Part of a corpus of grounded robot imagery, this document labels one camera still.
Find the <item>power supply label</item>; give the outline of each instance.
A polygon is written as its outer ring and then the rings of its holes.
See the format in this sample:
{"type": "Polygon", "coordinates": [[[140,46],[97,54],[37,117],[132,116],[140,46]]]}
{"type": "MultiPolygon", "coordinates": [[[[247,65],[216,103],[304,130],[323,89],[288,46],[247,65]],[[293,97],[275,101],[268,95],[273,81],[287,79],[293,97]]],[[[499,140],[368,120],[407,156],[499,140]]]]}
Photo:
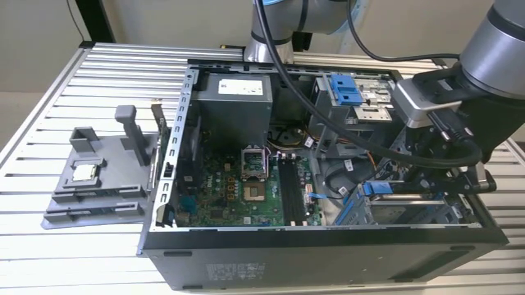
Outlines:
{"type": "Polygon", "coordinates": [[[263,95],[263,82],[257,80],[223,79],[219,81],[219,94],[263,95]]]}

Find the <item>screw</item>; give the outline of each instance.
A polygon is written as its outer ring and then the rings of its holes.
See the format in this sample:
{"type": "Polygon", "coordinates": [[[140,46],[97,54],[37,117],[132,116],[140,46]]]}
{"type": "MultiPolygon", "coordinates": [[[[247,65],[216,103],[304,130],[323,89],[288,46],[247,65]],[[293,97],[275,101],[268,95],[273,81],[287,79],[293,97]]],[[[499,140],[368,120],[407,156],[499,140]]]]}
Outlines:
{"type": "Polygon", "coordinates": [[[420,180],[419,184],[420,184],[420,186],[424,187],[426,189],[430,187],[430,184],[428,184],[428,182],[427,182],[424,179],[420,180]]]}

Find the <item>motherboard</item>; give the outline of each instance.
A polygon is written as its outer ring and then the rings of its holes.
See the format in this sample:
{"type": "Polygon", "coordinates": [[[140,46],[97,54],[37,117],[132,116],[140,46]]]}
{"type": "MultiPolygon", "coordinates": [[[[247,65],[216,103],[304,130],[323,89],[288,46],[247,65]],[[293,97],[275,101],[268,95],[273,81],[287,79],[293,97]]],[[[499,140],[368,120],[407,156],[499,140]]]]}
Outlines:
{"type": "Polygon", "coordinates": [[[317,202],[308,196],[313,191],[308,160],[296,157],[288,161],[296,175],[283,178],[279,174],[280,155],[272,156],[269,151],[264,153],[263,158],[249,154],[243,160],[233,155],[209,154],[204,157],[198,193],[180,197],[174,214],[178,226],[320,225],[317,202]],[[264,178],[244,178],[243,171],[263,171],[263,168],[264,178]],[[296,192],[291,196],[293,200],[288,195],[288,199],[283,198],[283,190],[296,192]],[[287,222],[293,214],[301,215],[300,224],[287,222]]]}

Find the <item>aluminum extrusion table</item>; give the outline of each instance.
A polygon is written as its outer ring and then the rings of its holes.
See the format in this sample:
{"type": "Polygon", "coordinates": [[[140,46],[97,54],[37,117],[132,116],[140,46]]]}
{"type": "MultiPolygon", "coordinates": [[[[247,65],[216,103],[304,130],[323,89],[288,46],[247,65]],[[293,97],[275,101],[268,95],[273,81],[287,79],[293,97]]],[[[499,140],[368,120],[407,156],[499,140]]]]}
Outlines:
{"type": "MultiPolygon", "coordinates": [[[[173,294],[148,259],[134,257],[140,224],[42,230],[40,221],[65,164],[73,127],[122,134],[114,107],[137,107],[153,132],[152,98],[172,118],[186,58],[241,60],[240,50],[97,44],[78,49],[0,153],[0,293],[173,294]]],[[[365,57],[296,53],[301,65],[394,68],[403,77],[436,69],[430,61],[380,63],[365,57]]],[[[507,140],[487,164],[498,191],[480,195],[510,244],[426,284],[251,289],[260,293],[523,294],[525,155],[507,140]]]]}

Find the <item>white wall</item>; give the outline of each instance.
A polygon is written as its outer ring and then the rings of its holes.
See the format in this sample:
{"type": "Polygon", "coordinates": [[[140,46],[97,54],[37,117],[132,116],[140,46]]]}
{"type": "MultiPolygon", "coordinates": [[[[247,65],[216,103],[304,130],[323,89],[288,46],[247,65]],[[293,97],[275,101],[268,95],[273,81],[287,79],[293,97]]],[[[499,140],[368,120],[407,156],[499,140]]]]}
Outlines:
{"type": "MultiPolygon", "coordinates": [[[[104,5],[117,42],[216,48],[249,41],[251,0],[104,0],[104,5]]],[[[340,38],[313,36],[309,51],[335,53],[340,38]]]]}
{"type": "Polygon", "coordinates": [[[0,91],[44,92],[80,41],[65,0],[0,0],[0,91]]]}
{"type": "MultiPolygon", "coordinates": [[[[494,0],[368,0],[357,30],[377,55],[459,53],[494,0]]],[[[363,54],[356,46],[351,54],[363,54]]]]}

